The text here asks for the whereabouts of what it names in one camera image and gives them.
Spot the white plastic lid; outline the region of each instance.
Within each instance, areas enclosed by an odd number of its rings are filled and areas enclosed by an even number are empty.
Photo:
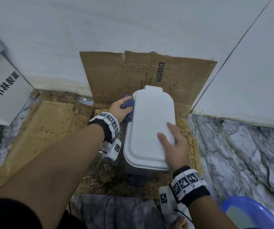
[[[175,124],[173,99],[162,88],[148,85],[136,91],[133,98],[134,116],[127,125],[124,157],[138,168],[169,170],[157,134],[162,132],[171,144],[175,143],[167,127],[167,122]]]

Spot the wristband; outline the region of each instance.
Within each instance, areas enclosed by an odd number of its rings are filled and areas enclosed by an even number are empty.
[[[170,188],[177,202],[181,201],[188,206],[194,200],[210,195],[206,188],[207,183],[195,169],[184,166],[175,174],[177,175],[170,183]]]
[[[116,117],[111,113],[101,112],[92,118],[88,125],[99,124],[104,130],[104,141],[111,143],[120,131],[120,126]]]

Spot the white wall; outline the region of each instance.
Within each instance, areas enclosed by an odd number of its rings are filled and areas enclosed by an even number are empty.
[[[0,39],[34,88],[91,95],[79,51],[218,61],[269,0],[0,0]]]
[[[193,113],[274,127],[274,0],[238,44]]]

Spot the black sleeve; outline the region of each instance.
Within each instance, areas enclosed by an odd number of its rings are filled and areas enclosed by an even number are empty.
[[[190,166],[188,165],[184,165],[183,167],[181,167],[180,169],[176,170],[173,173],[173,178],[175,178],[178,174],[191,169]],[[210,196],[209,191],[207,190],[207,188],[205,186],[200,186],[199,188],[194,189],[193,191],[187,193],[181,200],[181,203],[185,204],[186,207],[188,207],[194,200],[201,198],[203,196]]]
[[[25,204],[0,198],[0,228],[42,228],[37,215]]]

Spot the marble floor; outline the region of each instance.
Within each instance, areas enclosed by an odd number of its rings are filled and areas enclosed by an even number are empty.
[[[11,126],[0,127],[0,166],[27,116],[30,98]],[[274,129],[190,114],[211,196],[219,205],[248,196],[274,215]],[[72,198],[89,229],[164,228],[156,200],[84,194]]]

